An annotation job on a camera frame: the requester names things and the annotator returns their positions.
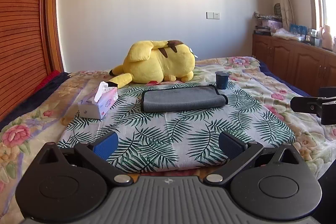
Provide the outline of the purple grey microfiber towel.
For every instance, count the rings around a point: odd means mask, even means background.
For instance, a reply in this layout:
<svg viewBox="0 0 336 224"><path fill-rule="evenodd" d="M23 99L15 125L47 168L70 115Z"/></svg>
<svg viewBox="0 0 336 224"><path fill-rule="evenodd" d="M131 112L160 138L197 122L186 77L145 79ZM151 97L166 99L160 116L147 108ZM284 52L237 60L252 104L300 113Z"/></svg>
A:
<svg viewBox="0 0 336 224"><path fill-rule="evenodd" d="M161 113L223 107L228 98L213 85L148 90L142 93L141 111Z"/></svg>

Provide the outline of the wooden low cabinet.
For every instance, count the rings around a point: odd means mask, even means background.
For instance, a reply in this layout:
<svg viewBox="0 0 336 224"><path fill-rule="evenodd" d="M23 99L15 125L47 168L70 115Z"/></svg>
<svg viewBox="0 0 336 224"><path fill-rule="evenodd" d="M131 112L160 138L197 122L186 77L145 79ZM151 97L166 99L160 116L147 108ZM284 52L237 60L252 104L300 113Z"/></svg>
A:
<svg viewBox="0 0 336 224"><path fill-rule="evenodd" d="M253 35L252 56L280 79L316 96L321 87L335 87L335 53L295 40Z"/></svg>

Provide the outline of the pink tissue box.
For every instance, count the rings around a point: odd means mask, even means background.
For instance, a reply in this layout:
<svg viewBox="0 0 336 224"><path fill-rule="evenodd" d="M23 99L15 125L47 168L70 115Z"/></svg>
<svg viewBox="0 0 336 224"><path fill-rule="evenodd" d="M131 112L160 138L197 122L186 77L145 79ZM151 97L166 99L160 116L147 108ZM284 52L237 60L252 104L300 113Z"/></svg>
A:
<svg viewBox="0 0 336 224"><path fill-rule="evenodd" d="M117 88L102 81L90 94L77 103L82 118L102 119L118 100Z"/></svg>

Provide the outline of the pink ceramic jug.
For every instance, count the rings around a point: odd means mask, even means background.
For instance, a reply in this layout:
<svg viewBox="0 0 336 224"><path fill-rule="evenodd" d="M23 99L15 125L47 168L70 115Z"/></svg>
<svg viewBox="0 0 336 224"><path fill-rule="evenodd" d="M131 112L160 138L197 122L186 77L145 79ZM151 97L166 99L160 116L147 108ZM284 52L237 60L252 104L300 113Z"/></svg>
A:
<svg viewBox="0 0 336 224"><path fill-rule="evenodd" d="M322 48L328 51L333 50L333 38L331 37L330 27L325 25L321 28Z"/></svg>

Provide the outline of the palm leaf print cloth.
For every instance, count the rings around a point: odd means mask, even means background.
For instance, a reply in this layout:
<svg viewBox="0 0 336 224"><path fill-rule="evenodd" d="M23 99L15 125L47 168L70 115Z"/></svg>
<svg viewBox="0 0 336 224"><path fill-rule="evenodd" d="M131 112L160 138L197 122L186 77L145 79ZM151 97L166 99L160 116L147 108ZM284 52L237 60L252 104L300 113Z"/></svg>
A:
<svg viewBox="0 0 336 224"><path fill-rule="evenodd" d="M118 146L108 162L127 173L143 173L224 163L227 156L218 141L222 131L264 147L294 142L293 131L280 118L234 83L223 91L227 106L171 113L142 112L145 91L147 86L123 88L101 120L76 115L58 146L71 148L115 132Z"/></svg>

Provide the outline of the blue photo card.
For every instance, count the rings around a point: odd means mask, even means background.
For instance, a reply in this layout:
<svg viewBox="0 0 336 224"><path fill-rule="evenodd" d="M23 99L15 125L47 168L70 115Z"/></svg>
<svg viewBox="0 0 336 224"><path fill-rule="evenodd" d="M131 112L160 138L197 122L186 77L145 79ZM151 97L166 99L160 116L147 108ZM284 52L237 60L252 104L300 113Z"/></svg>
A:
<svg viewBox="0 0 336 224"><path fill-rule="evenodd" d="M305 37L307 35L307 27L306 26L291 24L289 31L292 34L298 35L300 37Z"/></svg>

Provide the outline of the floral bed quilt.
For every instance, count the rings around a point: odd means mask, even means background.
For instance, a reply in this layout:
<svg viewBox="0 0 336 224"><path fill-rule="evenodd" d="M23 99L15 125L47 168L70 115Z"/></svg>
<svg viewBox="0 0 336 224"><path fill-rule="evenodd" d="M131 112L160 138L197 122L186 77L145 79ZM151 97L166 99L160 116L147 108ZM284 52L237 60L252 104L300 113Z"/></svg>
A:
<svg viewBox="0 0 336 224"><path fill-rule="evenodd" d="M322 177L335 161L335 126L324 126L313 114L296 113L290 101L299 92L271 75L266 66L252 57L224 57L198 61L189 86L215 82L215 72L227 70L230 83L249 93L280 118L294 133L294 146L315 177ZM17 145L1 145L1 223L20 223L23 216L15 200L15 188L45 142L59 143L67 126L78 113L77 103L102 80L106 71L71 73L47 99L35 96L32 103L20 106L19 114L3 121L1 132L22 133ZM191 169L143 172L153 176L204 176L219 165Z"/></svg>

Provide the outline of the clear plastic bag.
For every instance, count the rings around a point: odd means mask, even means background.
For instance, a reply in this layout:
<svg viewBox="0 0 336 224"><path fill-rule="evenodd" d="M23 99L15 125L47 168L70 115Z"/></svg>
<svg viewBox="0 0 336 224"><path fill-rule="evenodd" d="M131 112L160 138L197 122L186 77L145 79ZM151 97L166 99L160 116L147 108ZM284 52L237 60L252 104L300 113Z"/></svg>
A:
<svg viewBox="0 0 336 224"><path fill-rule="evenodd" d="M293 34L287 31L285 28L277 29L275 33L272 34L274 38L285 39L285 40L295 40L298 42L305 41L305 35Z"/></svg>

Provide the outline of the dark blue cup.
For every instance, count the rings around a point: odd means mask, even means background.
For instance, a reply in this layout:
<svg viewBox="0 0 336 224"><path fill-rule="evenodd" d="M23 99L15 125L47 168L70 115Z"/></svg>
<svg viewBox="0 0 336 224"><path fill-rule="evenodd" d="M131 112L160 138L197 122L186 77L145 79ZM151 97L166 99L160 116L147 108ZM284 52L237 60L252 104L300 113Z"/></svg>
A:
<svg viewBox="0 0 336 224"><path fill-rule="evenodd" d="M230 74L224 71L215 72L216 77L216 87L219 90L225 90L228 87L228 80Z"/></svg>

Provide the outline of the red blanket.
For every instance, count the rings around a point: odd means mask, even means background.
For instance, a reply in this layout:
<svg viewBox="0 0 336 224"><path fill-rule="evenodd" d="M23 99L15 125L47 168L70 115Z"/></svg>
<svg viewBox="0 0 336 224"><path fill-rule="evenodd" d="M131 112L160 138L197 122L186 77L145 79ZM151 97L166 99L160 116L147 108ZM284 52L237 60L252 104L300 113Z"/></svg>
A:
<svg viewBox="0 0 336 224"><path fill-rule="evenodd" d="M36 86L36 88L34 89L34 93L36 93L37 91L41 90L41 88L45 87L50 81L52 81L55 77L57 77L58 75L60 75L59 71L52 71L51 73L49 73L44 79L42 79L42 81Z"/></svg>

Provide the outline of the stack of boxes and books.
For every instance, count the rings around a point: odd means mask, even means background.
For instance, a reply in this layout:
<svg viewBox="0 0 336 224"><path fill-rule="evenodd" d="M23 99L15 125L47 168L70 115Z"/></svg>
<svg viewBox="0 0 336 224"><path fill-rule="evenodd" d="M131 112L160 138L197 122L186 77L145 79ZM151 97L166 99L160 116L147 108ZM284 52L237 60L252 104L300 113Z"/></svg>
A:
<svg viewBox="0 0 336 224"><path fill-rule="evenodd" d="M282 28L281 15L263 15L255 11L253 16L256 21L255 30L261 30L273 35L278 29Z"/></svg>

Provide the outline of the yellow plush toy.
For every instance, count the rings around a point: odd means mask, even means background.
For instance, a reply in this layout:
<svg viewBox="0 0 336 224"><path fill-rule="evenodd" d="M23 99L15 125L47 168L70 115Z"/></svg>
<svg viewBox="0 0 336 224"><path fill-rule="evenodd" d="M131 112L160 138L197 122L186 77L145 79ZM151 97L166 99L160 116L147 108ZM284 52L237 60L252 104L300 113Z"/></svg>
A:
<svg viewBox="0 0 336 224"><path fill-rule="evenodd" d="M151 81L193 79L195 55L191 48L179 40L151 41L134 43L122 65L113 68L108 81L111 87L123 88L129 83L148 84Z"/></svg>

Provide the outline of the wooden slatted wardrobe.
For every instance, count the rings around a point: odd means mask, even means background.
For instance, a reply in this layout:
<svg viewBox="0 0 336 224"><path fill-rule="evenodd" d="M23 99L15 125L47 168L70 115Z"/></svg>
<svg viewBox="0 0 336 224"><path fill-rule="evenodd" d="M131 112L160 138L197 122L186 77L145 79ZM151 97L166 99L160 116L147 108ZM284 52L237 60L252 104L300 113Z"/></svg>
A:
<svg viewBox="0 0 336 224"><path fill-rule="evenodd" d="M50 71L45 0L1 0L1 118Z"/></svg>

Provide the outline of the wooden door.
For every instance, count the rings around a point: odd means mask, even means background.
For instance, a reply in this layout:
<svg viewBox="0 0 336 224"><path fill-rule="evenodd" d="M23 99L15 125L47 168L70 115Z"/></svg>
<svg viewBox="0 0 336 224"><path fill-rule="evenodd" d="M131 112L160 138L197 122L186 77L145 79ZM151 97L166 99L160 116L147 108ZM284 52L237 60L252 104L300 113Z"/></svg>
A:
<svg viewBox="0 0 336 224"><path fill-rule="evenodd" d="M52 71L64 72L59 42L56 0L45 0L47 46Z"/></svg>

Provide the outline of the white wall switch socket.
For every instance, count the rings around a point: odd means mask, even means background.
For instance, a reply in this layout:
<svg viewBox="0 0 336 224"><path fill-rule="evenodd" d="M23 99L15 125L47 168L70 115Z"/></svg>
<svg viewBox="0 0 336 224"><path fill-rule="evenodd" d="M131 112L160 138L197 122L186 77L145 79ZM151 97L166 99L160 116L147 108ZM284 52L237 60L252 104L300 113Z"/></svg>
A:
<svg viewBox="0 0 336 224"><path fill-rule="evenodd" d="M219 12L206 12L206 18L219 20L221 17Z"/></svg>

